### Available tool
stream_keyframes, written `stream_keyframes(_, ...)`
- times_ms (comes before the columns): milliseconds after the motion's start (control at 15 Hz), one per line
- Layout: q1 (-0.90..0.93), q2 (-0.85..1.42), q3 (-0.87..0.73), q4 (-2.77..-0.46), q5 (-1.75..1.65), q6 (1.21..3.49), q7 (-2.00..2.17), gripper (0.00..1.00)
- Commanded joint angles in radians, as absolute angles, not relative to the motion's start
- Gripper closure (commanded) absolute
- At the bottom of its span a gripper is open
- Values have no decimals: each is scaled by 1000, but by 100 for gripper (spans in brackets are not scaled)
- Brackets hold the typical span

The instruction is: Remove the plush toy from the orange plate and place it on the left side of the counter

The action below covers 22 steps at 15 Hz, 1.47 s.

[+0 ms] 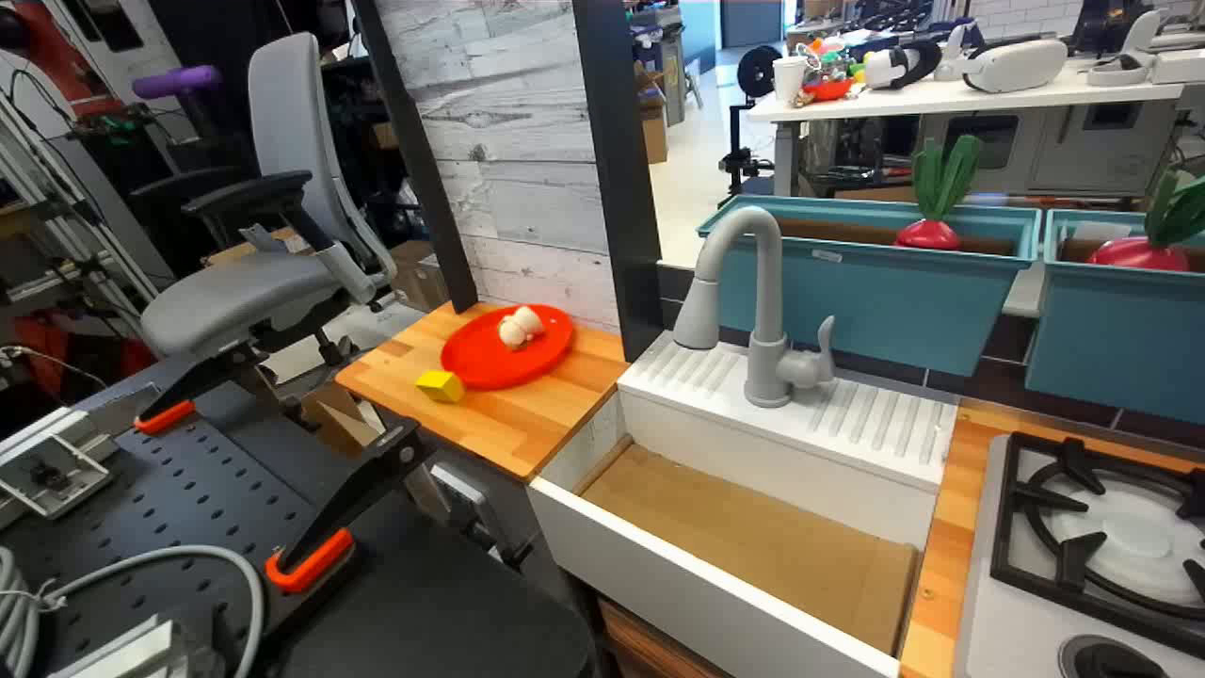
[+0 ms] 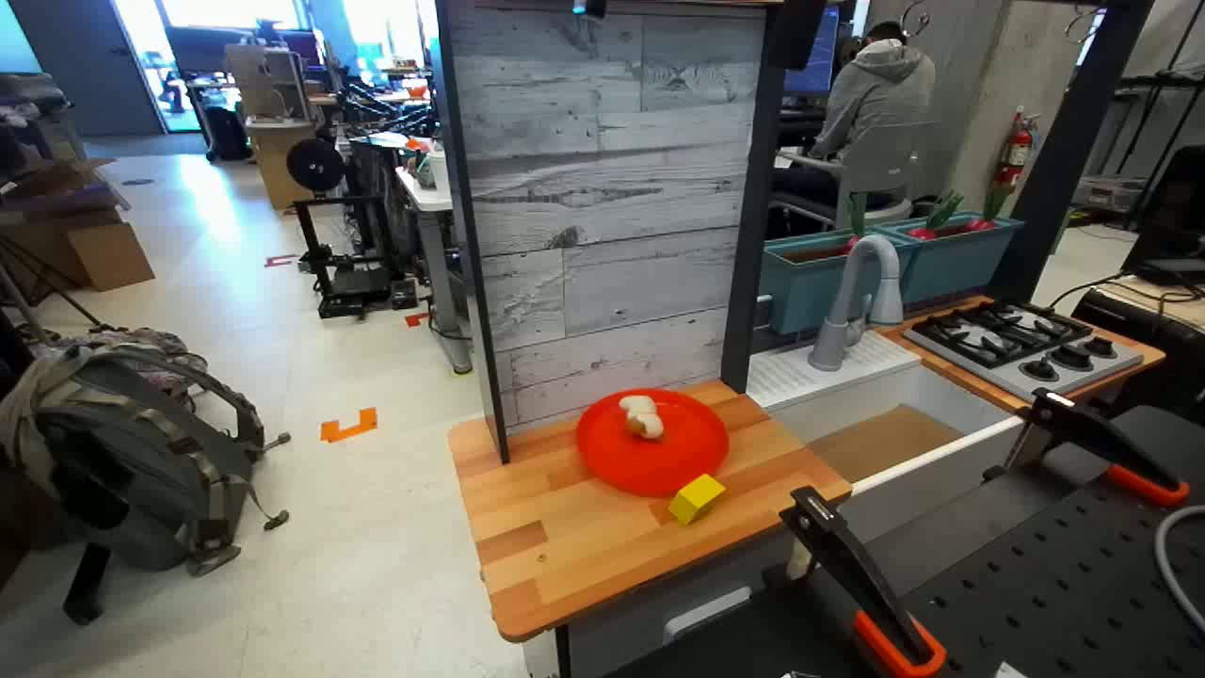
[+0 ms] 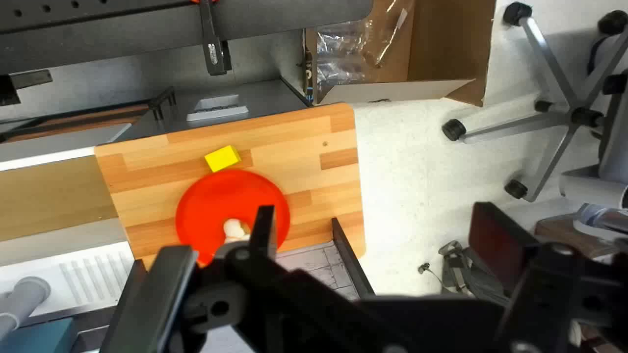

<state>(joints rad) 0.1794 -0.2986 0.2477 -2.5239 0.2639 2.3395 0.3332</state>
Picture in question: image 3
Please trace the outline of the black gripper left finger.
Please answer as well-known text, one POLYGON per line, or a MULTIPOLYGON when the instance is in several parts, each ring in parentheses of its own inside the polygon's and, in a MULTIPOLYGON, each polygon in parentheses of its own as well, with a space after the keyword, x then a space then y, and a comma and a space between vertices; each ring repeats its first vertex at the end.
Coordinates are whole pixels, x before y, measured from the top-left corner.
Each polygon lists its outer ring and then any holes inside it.
POLYGON ((162 247, 115 331, 115 353, 162 353, 196 264, 186 247, 162 247))

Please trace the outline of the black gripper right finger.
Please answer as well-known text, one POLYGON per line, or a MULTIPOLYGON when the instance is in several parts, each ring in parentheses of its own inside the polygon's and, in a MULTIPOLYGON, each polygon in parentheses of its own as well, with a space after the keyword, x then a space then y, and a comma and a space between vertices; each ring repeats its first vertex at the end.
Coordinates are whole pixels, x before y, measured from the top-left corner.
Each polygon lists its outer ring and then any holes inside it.
POLYGON ((492 202, 472 204, 468 245, 510 294, 498 349, 572 353, 572 321, 594 327, 618 349, 628 345, 623 262, 598 262, 567 243, 537 241, 492 202))

